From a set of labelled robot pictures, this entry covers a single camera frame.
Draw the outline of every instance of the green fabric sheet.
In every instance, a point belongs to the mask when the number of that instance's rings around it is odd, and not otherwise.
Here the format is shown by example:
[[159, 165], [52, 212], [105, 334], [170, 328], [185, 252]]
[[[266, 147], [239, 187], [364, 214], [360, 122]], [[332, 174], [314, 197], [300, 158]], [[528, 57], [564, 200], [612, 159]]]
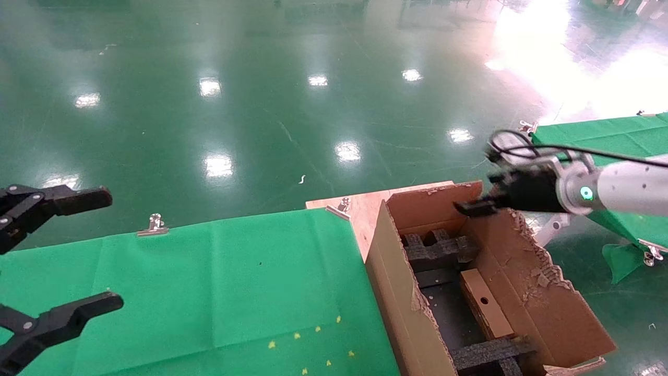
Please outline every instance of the green fabric sheet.
[[[536, 145], [570, 145], [632, 157], [652, 157], [668, 153], [668, 113], [540, 126], [532, 140]], [[604, 166], [618, 161], [594, 156], [594, 162]], [[638, 239], [668, 246], [666, 217], [596, 211], [589, 218], [635, 244], [604, 249], [605, 259], [613, 272], [613, 283], [643, 264]]]
[[125, 301], [23, 376], [399, 375], [350, 223], [324, 209], [10, 252], [0, 271], [0, 302], [33, 316]]

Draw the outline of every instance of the cardboard box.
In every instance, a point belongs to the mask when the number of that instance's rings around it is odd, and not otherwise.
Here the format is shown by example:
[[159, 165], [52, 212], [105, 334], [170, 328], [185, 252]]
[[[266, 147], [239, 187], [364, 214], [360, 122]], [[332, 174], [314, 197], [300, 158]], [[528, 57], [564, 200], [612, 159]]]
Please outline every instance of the cardboard box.
[[572, 375], [604, 363], [600, 358], [584, 369], [568, 369], [616, 346], [548, 252], [536, 245], [520, 213], [469, 218], [454, 209], [453, 201], [473, 200], [481, 192], [481, 182], [463, 183], [398, 193], [381, 204], [366, 267], [402, 374], [457, 375], [399, 238], [424, 237], [433, 229], [468, 236], [480, 246], [468, 267], [478, 269], [515, 334], [536, 348], [520, 364], [525, 375], [544, 375], [544, 365], [551, 366], [551, 375]]

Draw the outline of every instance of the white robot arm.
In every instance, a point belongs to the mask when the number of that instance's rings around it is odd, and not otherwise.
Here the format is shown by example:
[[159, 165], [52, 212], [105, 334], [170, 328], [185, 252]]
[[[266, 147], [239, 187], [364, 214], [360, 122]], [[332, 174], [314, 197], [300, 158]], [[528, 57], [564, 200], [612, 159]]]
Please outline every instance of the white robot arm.
[[490, 215], [501, 207], [575, 215], [613, 210], [668, 216], [668, 155], [616, 156], [632, 161], [598, 168], [591, 154], [611, 154], [581, 150], [536, 146], [519, 132], [496, 132], [488, 158], [505, 169], [490, 175], [494, 184], [490, 194], [457, 208], [473, 216]]
[[[668, 154], [648, 158], [666, 163]], [[594, 173], [557, 179], [560, 201], [568, 212], [589, 214], [608, 209], [668, 217], [668, 168], [637, 162], [618, 162]]]

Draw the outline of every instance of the wooden board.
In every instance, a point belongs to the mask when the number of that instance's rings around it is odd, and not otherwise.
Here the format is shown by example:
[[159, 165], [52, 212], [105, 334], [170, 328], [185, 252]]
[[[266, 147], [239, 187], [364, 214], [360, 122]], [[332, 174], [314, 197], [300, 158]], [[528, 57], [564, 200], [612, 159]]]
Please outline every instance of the wooden board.
[[488, 341], [514, 334], [478, 269], [462, 272], [462, 290]]
[[313, 200], [306, 202], [306, 208], [315, 209], [318, 207], [326, 207], [327, 205], [337, 207], [340, 204], [342, 198], [350, 198], [350, 209], [348, 214], [351, 216], [351, 224], [353, 226], [353, 231], [355, 232], [355, 237], [357, 238], [359, 252], [362, 254], [362, 260], [366, 261], [367, 255], [369, 253], [369, 245], [371, 244], [371, 239], [373, 238], [373, 233], [375, 231], [376, 221], [378, 220], [378, 210], [380, 208], [380, 203], [383, 200], [389, 199], [389, 197], [394, 193], [417, 191], [421, 189], [435, 189], [452, 184], [452, 181], [443, 181], [440, 183], [389, 189], [387, 191], [360, 193], [359, 195]]

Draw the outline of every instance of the shiny floor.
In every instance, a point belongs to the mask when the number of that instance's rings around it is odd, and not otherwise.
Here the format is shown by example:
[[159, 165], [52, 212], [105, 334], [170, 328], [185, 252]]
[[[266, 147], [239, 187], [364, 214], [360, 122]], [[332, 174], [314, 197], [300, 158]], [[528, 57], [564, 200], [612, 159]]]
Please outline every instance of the shiny floor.
[[[114, 205], [23, 247], [483, 179], [493, 130], [668, 108], [658, 0], [0, 0], [0, 186]], [[581, 219], [554, 259], [620, 350], [662, 375], [668, 270], [618, 286]]]

